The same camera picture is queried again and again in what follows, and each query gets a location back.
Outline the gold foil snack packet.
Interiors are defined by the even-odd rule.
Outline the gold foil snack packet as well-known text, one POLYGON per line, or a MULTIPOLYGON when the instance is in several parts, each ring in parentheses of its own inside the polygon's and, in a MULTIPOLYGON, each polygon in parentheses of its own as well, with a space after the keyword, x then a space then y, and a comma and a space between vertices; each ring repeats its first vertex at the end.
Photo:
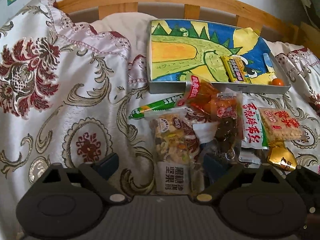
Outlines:
POLYGON ((293 153, 284 147, 271 148, 267 157, 267 161, 284 171, 291 172, 295 170, 297 166, 297 162, 293 153))

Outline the green white kelp snack packet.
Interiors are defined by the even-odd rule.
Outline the green white kelp snack packet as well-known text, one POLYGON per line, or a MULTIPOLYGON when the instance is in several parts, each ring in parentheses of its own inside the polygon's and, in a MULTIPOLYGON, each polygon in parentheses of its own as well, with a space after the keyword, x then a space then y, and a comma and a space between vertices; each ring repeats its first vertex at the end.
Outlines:
POLYGON ((268 150, 268 142, 257 104, 244 97, 242 104, 243 139, 239 161, 248 167, 259 167, 261 154, 268 150))

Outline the rice cracker packet red letters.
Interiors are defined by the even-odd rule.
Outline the rice cracker packet red letters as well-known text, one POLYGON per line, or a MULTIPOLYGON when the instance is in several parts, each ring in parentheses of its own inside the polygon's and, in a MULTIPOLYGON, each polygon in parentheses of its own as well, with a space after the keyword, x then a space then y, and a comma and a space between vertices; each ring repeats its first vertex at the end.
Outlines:
POLYGON ((299 121, 281 108, 258 108, 268 142, 305 139, 299 121))

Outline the mixed nuts snack packet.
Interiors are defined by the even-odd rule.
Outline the mixed nuts snack packet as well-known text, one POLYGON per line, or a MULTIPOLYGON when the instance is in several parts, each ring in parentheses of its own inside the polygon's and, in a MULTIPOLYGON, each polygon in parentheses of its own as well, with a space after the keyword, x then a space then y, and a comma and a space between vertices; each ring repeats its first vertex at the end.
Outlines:
POLYGON ((199 154, 199 141, 186 111, 155 111, 148 120, 155 153, 156 192, 191 194, 190 168, 199 154))

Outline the dark jerky snack packet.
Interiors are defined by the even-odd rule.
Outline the dark jerky snack packet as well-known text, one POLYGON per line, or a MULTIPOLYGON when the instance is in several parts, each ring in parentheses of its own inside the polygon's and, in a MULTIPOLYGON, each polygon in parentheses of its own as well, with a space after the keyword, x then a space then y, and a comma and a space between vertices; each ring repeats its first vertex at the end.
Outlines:
POLYGON ((202 156, 209 155, 223 164, 238 161, 236 148, 243 138, 241 124, 242 94, 220 92, 209 103, 210 118, 215 123, 212 141, 206 143, 202 156))

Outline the orange dried fruit packet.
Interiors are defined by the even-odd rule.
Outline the orange dried fruit packet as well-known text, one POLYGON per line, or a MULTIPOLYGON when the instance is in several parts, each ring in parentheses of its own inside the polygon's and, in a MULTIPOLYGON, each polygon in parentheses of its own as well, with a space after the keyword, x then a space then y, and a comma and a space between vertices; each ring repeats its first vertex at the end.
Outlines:
POLYGON ((219 92, 208 80, 188 73, 186 75, 185 93, 176 102, 176 107, 186 106, 196 112, 210 115, 210 102, 216 98, 219 92))

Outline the green sausage stick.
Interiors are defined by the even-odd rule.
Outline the green sausage stick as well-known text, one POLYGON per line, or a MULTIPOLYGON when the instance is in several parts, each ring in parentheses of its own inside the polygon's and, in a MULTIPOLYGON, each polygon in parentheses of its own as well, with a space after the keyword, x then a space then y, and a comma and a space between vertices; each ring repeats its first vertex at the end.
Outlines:
POLYGON ((183 98, 183 94, 178 94, 175 96, 171 96, 168 98, 164 98, 162 100, 158 100, 152 102, 150 104, 140 106, 132 110, 130 115, 128 116, 129 119, 142 119, 144 118, 145 112, 149 111, 164 111, 175 107, 175 104, 178 100, 183 98))

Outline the small orange ball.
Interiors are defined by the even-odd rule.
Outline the small orange ball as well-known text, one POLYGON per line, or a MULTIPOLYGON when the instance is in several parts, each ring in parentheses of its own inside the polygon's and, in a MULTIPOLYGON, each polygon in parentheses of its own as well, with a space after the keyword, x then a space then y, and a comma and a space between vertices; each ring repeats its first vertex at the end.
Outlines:
POLYGON ((284 81, 282 79, 279 78, 275 78, 271 81, 271 85, 273 86, 284 86, 284 81))

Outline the white floral embroidered bedspread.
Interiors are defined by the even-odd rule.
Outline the white floral embroidered bedspread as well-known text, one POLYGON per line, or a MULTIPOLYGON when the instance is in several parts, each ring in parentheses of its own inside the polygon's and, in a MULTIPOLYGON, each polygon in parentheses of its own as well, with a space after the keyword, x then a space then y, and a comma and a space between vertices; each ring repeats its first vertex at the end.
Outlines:
MULTIPOLYGON (((237 236, 214 211, 194 197, 211 180, 202 151, 212 141, 210 115, 186 111, 199 141, 190 168, 191 194, 156 192, 153 135, 145 112, 135 108, 179 93, 152 94, 147 55, 130 62, 131 44, 116 31, 98 33, 86 22, 74 23, 54 7, 56 0, 32 0, 1 27, 1 239, 301 239, 299 236, 237 236), (25 193, 53 163, 77 168, 116 153, 119 167, 108 183, 127 197, 111 207, 89 232, 74 238, 27 236, 16 218, 25 193)), ((236 92, 257 107, 281 108, 295 117, 305 139, 268 142, 291 151, 297 166, 319 174, 319 57, 309 48, 268 42, 291 87, 284 94, 236 92)), ((270 164, 283 178, 284 171, 270 164)))

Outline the yellow candy box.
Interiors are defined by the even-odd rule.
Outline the yellow candy box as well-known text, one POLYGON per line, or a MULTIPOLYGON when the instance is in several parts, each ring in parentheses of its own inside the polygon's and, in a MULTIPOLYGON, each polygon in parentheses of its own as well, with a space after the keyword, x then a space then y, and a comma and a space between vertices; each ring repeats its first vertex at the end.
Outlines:
POLYGON ((232 83, 251 83, 242 59, 233 56, 222 56, 221 60, 232 83))

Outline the grey tray with dinosaur drawing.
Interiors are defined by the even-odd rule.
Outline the grey tray with dinosaur drawing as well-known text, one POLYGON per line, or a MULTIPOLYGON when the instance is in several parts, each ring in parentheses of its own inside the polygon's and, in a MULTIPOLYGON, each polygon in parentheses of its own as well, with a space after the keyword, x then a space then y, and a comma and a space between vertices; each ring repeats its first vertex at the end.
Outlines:
POLYGON ((183 19, 152 20, 147 61, 152 94, 183 92, 188 73, 218 89, 244 93, 284 94, 291 87, 266 41, 252 28, 183 19), (251 83, 232 83, 222 56, 242 59, 251 83), (275 78, 285 85, 271 85, 275 78))

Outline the cream pillow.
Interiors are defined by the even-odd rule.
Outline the cream pillow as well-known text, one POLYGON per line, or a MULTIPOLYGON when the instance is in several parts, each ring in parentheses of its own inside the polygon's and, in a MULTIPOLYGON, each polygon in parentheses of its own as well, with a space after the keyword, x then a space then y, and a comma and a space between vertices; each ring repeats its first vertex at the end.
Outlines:
POLYGON ((150 22, 157 18, 141 12, 121 12, 106 16, 91 25, 100 32, 116 31, 131 44, 130 62, 138 55, 147 55, 147 45, 150 37, 150 22))

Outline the wooden bed headboard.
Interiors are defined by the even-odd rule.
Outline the wooden bed headboard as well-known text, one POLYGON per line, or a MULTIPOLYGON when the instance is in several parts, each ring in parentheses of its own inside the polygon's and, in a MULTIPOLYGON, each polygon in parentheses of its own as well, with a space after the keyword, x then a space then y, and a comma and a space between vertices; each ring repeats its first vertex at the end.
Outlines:
POLYGON ((309 48, 319 55, 319 30, 302 22, 299 26, 286 23, 256 7, 237 0, 62 0, 54 7, 70 14, 86 9, 97 8, 99 19, 116 12, 137 12, 139 3, 176 3, 184 6, 185 19, 197 20, 200 9, 210 8, 235 14, 235 25, 251 27, 260 33, 263 27, 276 31, 283 42, 309 48))

